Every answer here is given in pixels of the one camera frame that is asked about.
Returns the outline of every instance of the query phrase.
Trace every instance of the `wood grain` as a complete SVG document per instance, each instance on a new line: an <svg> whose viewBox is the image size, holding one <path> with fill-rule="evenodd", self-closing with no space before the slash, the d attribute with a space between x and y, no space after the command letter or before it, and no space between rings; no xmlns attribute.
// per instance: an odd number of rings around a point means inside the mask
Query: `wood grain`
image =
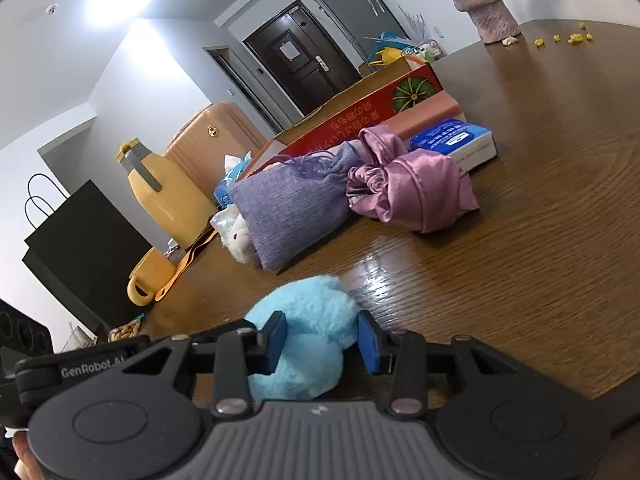
<svg viewBox="0 0 640 480"><path fill-rule="evenodd" d="M236 263L215 240L146 330L196 332L283 283L335 274L385 326L433 342L473 334L590 398L639 372L640 29L587 28L594 41L571 46L577 22L531 22L519 44L435 64L468 120L495 134L499 158L472 172L478 213L429 236L353 219L280 274ZM345 370L332 397L382 398L386 381L356 352ZM203 378L196 400L209 393ZM598 480L637 477L638 428L614 442Z"/></svg>

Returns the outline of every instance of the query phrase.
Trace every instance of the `screw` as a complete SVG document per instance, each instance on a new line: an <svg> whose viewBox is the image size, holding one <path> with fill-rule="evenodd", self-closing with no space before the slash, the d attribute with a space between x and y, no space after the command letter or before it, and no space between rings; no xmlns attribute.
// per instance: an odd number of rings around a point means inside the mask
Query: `screw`
<svg viewBox="0 0 640 480"><path fill-rule="evenodd" d="M247 407L248 404L244 399L236 397L228 397L216 403L216 411L222 415L240 415L246 411Z"/></svg>
<svg viewBox="0 0 640 480"><path fill-rule="evenodd" d="M422 403L411 397L401 397L391 402L391 409L398 415L415 415L422 409Z"/></svg>

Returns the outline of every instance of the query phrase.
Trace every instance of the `door handle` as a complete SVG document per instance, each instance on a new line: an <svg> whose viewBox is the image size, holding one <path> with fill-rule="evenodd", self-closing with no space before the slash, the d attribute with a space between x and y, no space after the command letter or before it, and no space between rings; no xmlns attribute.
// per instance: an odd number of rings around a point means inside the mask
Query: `door handle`
<svg viewBox="0 0 640 480"><path fill-rule="evenodd" d="M329 67L327 66L327 64L324 62L324 60L322 60L322 58L320 56L316 56L316 61L318 63L320 63L320 66L324 69L325 72L329 72Z"/></svg>

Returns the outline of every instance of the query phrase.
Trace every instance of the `yellow mug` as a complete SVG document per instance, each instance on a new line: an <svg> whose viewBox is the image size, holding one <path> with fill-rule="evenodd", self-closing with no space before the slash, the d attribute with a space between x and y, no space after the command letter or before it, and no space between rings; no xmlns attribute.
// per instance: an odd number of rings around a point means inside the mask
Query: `yellow mug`
<svg viewBox="0 0 640 480"><path fill-rule="evenodd" d="M129 299L137 306L148 305L153 301L158 290L163 288L174 274L174 264L155 247L149 249L129 275L129 285L127 285Z"/></svg>

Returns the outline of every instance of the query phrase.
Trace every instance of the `gray bottle handle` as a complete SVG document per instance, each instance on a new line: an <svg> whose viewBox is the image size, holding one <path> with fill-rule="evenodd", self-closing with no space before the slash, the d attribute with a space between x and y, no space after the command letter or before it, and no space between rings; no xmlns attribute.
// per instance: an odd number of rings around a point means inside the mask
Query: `gray bottle handle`
<svg viewBox="0 0 640 480"><path fill-rule="evenodd" d="M127 150L124 155L125 160L128 162L128 164L126 164L126 167L128 166L130 168L129 173L131 172L131 170L136 170L139 176L141 176L143 180L147 184L149 184L151 189L153 189L156 193L160 193L162 191L162 184L160 184L158 180L151 174L151 172L145 167L145 165L142 164L142 159L150 153L151 152L144 146L142 146L142 144L136 144L133 148Z"/></svg>

